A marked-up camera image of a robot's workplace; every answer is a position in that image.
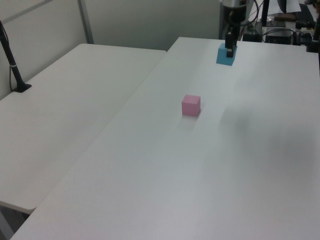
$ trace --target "pink cube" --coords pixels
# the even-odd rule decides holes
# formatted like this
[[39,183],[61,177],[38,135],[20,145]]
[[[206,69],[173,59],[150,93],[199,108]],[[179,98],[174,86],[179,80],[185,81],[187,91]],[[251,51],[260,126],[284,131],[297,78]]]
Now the pink cube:
[[182,114],[189,116],[198,116],[200,112],[200,97],[185,95],[182,100]]

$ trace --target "floor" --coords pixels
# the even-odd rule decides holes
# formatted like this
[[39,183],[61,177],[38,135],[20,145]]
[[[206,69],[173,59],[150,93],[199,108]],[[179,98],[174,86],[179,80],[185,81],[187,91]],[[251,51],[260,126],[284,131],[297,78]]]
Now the floor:
[[0,206],[0,217],[0,240],[9,240],[12,237],[12,232],[18,231],[29,215]]

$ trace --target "white table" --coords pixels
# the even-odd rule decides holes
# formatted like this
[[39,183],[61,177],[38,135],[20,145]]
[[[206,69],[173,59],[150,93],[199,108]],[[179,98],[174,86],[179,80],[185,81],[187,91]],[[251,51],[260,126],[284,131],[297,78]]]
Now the white table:
[[0,101],[0,205],[30,214],[165,51],[81,44]]
[[179,38],[12,240],[318,240],[318,55],[221,43]]

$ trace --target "cable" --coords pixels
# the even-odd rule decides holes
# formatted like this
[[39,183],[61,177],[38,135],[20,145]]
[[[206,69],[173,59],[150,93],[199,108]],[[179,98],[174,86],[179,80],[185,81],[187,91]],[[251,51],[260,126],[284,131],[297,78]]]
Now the cable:
[[[262,6],[262,4],[264,4],[264,1],[262,1],[262,3],[260,4],[260,6],[259,6],[259,11],[260,11],[260,7]],[[253,14],[255,14],[256,12],[257,12],[257,10],[255,10],[253,13],[251,13],[251,14],[249,15],[248,19],[249,19]]]
[[242,36],[243,36],[243,34],[244,34],[244,31],[245,31],[245,26],[242,28],[242,30],[241,30],[241,32],[240,32],[240,34],[239,34],[238,41],[241,40],[241,38],[242,38]]
[[[4,32],[6,41],[8,42],[8,45],[10,45],[9,44],[9,38],[8,38],[8,35],[7,35],[7,32],[6,32],[5,28],[4,28],[4,26],[1,26],[1,28],[2,28],[2,30]],[[11,66],[9,66],[9,85],[10,85],[11,92],[13,92],[12,85],[11,85]]]
[[1,26],[1,28],[2,28],[2,30],[3,30],[3,32],[4,32],[4,35],[5,35],[6,41],[7,41],[7,42],[8,42],[8,44],[9,44],[9,38],[8,38],[8,35],[7,35],[7,32],[6,32],[5,28],[4,28],[4,26]]
[[11,67],[10,66],[9,66],[9,85],[10,85],[11,92],[13,92],[12,86],[11,86]]
[[229,16],[228,16],[229,23],[232,24],[232,25],[239,25],[239,26],[248,26],[248,25],[254,23],[254,22],[256,21],[256,19],[258,18],[258,16],[259,16],[259,5],[258,5],[258,3],[257,3],[257,0],[254,0],[254,3],[255,3],[255,6],[256,6],[256,15],[255,15],[255,17],[254,17],[254,19],[253,19],[252,21],[247,22],[247,23],[245,23],[245,24],[235,23],[235,22],[232,21],[232,19],[231,19],[232,15],[234,14],[234,11],[231,11],[230,14],[229,14]]
[[293,31],[292,29],[284,28],[284,29],[273,29],[273,30],[267,31],[267,32],[266,32],[265,34],[263,34],[262,36],[268,35],[268,34],[277,33],[277,32],[282,32],[282,31],[290,31],[290,32],[296,33],[296,32]]
[[296,33],[296,34],[297,34],[297,33],[301,33],[302,36],[305,35],[305,33],[304,33],[303,31],[300,31],[300,30],[296,30],[295,33]]
[[[264,2],[265,2],[265,1],[263,0],[262,3],[260,4],[259,9],[258,9],[258,14],[259,14],[260,8],[261,8],[261,6],[264,4]],[[257,24],[258,24],[258,17],[256,18],[256,21],[255,21],[255,24],[254,24],[253,31],[252,31],[251,35],[253,35],[253,33],[256,32],[256,26],[257,26]]]

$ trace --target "wall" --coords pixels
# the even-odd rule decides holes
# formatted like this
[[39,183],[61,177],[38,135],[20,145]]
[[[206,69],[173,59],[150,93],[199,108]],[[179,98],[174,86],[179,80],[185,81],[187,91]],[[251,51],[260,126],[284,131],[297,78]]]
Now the wall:
[[12,16],[16,16],[20,13],[23,13],[26,10],[39,6],[41,3],[45,4],[50,0],[0,0],[0,16],[1,21],[6,22],[7,19]]
[[218,0],[82,0],[95,44],[168,50],[178,37],[217,39]]
[[[3,26],[25,82],[75,46],[87,42],[77,0],[49,1]],[[0,100],[9,93],[9,63],[1,46]]]

